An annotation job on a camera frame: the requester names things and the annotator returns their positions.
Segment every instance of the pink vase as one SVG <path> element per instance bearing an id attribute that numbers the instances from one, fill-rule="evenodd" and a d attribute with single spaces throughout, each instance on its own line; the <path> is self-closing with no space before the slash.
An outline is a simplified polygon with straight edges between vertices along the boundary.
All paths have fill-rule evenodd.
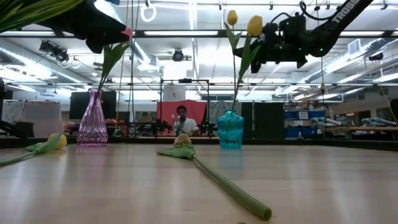
<path id="1" fill-rule="evenodd" d="M 90 102 L 80 123 L 77 146 L 84 148 L 105 147 L 108 142 L 104 113 L 101 107 L 101 92 L 90 90 Z"/>

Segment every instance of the ceiling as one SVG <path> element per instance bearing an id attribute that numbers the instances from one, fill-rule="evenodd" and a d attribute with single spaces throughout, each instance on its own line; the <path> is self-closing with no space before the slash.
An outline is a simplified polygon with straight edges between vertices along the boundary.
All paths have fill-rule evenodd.
<path id="1" fill-rule="evenodd" d="M 290 15 L 294 15 L 294 12 L 300 12 L 298 7 L 298 0 L 273 0 L 273 9 L 269 10 L 269 1 L 250 1 L 250 0 L 167 0 L 167 1 L 150 1 L 150 9 L 146 9 L 141 15 L 141 9 L 145 9 L 145 1 L 127 1 L 122 0 L 119 6 L 111 5 L 104 0 L 98 0 L 97 8 L 103 9 L 103 12 L 114 16 L 123 23 L 132 27 L 133 30 L 221 30 L 223 29 L 223 19 L 229 10 L 236 10 L 238 14 L 238 23 L 235 25 L 235 29 L 245 30 L 246 24 L 253 15 L 262 16 L 263 24 L 271 21 L 276 15 L 281 12 L 286 12 Z M 313 8 L 316 6 L 316 1 L 305 1 L 308 6 L 308 12 L 314 16 L 317 16 Z M 326 9 L 326 2 L 319 0 L 318 3 L 321 6 L 319 10 L 319 17 L 330 16 L 335 12 L 337 5 L 344 1 L 331 0 L 330 9 Z M 389 7 L 385 10 L 380 10 L 383 7 L 383 1 L 373 1 L 373 3 L 360 15 L 358 16 L 346 30 L 396 30 L 398 28 L 398 1 L 388 0 Z M 148 19 L 152 16 L 152 8 L 155 8 L 156 15 L 153 20 L 145 22 L 145 18 Z M 313 29 L 318 25 L 317 21 L 307 19 L 307 29 Z M 31 25 L 25 27 L 23 30 L 48 30 L 48 28 Z M 377 40 L 374 39 L 361 39 L 364 43 Z M 73 80 L 68 80 L 70 83 L 76 83 L 77 80 L 82 83 L 96 83 L 100 80 L 98 71 L 95 70 L 96 66 L 94 62 L 102 62 L 103 56 L 92 53 L 86 46 L 85 41 L 78 39 L 59 39 L 59 38 L 31 38 L 31 37 L 20 37 L 20 38 L 3 38 L 3 40 L 15 44 L 20 47 L 20 50 L 15 51 L 15 54 L 26 57 L 31 53 L 39 57 L 40 63 L 44 64 L 45 61 L 49 61 L 48 65 L 51 65 L 51 70 L 68 70 L 69 76 L 73 76 Z M 43 40 L 49 40 L 52 44 L 57 45 L 61 48 L 67 49 L 68 54 L 71 58 L 75 58 L 80 62 L 78 68 L 69 66 L 68 68 L 62 68 L 56 64 L 56 61 L 48 55 L 44 55 L 39 51 L 40 43 Z M 341 57 L 347 51 L 347 45 L 355 39 L 339 39 L 332 50 L 323 58 L 307 57 L 308 63 L 300 69 L 297 69 L 296 63 L 282 62 L 276 65 L 273 62 L 269 62 L 262 66 L 259 73 L 251 74 L 247 72 L 244 81 L 246 83 L 303 83 L 303 79 L 308 78 L 317 70 L 321 69 L 321 65 L 328 65 L 331 60 Z M 200 78 L 209 79 L 213 83 L 232 83 L 233 82 L 233 56 L 231 54 L 231 47 L 227 38 L 136 38 L 135 40 L 138 46 L 147 55 L 158 56 L 159 65 L 170 67 L 170 64 L 174 67 L 182 66 L 178 63 L 173 63 L 170 56 L 175 49 L 182 49 L 184 55 L 190 57 L 195 56 L 195 65 L 198 73 L 195 76 L 195 72 L 188 72 L 188 78 Z M 240 41 L 238 46 L 242 46 L 243 42 Z M 387 47 L 384 47 L 381 51 L 384 52 L 385 61 L 394 59 L 396 54 L 396 43 L 392 43 Z M 120 61 L 112 70 L 110 78 L 112 81 L 119 82 L 122 76 L 122 82 L 130 82 L 131 74 L 134 76 L 135 83 L 141 83 L 140 85 L 134 86 L 136 90 L 147 90 L 156 91 L 159 89 L 158 83 L 160 81 L 161 74 L 158 72 L 142 72 L 137 66 L 140 63 L 134 58 L 133 63 L 129 59 L 131 56 L 131 50 L 128 49 L 125 53 L 124 60 Z M 364 59 L 353 60 L 350 63 L 346 63 L 345 66 L 338 66 L 338 69 L 334 69 L 333 72 L 328 73 L 325 79 L 328 83 L 338 83 L 341 79 L 350 77 L 351 75 L 357 74 L 364 70 L 380 64 L 380 62 L 365 62 Z M 188 70 L 193 69 L 193 63 L 190 60 L 187 62 Z M 236 64 L 240 64 L 240 59 L 236 58 Z M 30 73 L 35 74 L 37 70 L 31 70 Z M 312 83 L 320 83 L 321 78 L 317 78 Z M 276 90 L 282 88 L 280 85 L 267 85 L 258 86 L 256 90 L 251 91 L 250 94 L 255 94 L 256 91 L 261 90 Z M 216 90 L 221 88 L 233 89 L 233 86 L 211 87 L 216 94 Z M 296 96 L 301 94 L 303 91 L 315 91 L 318 86 L 311 86 L 308 89 L 300 88 L 290 91 Z M 109 86 L 109 90 L 118 90 L 118 86 Z M 122 86 L 122 90 L 128 90 L 128 86 Z"/>

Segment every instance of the red backdrop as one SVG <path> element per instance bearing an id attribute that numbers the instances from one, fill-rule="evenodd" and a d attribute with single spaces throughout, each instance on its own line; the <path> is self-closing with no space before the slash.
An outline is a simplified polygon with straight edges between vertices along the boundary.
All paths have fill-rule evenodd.
<path id="1" fill-rule="evenodd" d="M 187 108 L 187 118 L 194 119 L 197 124 L 200 124 L 205 115 L 206 102 L 197 102 L 193 100 L 162 102 L 162 121 L 172 124 L 172 114 L 175 118 L 178 117 L 177 107 L 183 105 Z M 160 119 L 160 102 L 157 103 L 157 119 Z"/>

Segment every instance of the glass vase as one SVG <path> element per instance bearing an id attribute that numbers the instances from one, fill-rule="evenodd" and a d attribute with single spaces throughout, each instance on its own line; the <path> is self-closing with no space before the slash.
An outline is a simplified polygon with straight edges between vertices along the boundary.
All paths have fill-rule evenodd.
<path id="1" fill-rule="evenodd" d="M 226 110 L 217 118 L 218 136 L 221 149 L 240 149 L 242 147 L 243 117 L 236 116 L 236 110 Z"/>
<path id="2" fill-rule="evenodd" d="M 77 146 L 85 148 L 105 147 L 107 142 L 108 133 L 101 107 L 101 92 L 92 88 L 90 90 L 90 102 L 77 134 Z"/>

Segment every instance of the table surface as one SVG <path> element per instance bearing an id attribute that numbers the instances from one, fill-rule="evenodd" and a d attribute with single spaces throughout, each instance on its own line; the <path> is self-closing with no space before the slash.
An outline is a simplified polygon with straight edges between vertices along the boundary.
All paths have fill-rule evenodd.
<path id="1" fill-rule="evenodd" d="M 264 223 L 166 145 L 111 144 L 0 168 L 0 223 Z M 271 223 L 395 224 L 398 154 L 324 146 L 196 146 L 199 158 L 273 209 Z M 0 159 L 22 153 L 1 149 Z"/>

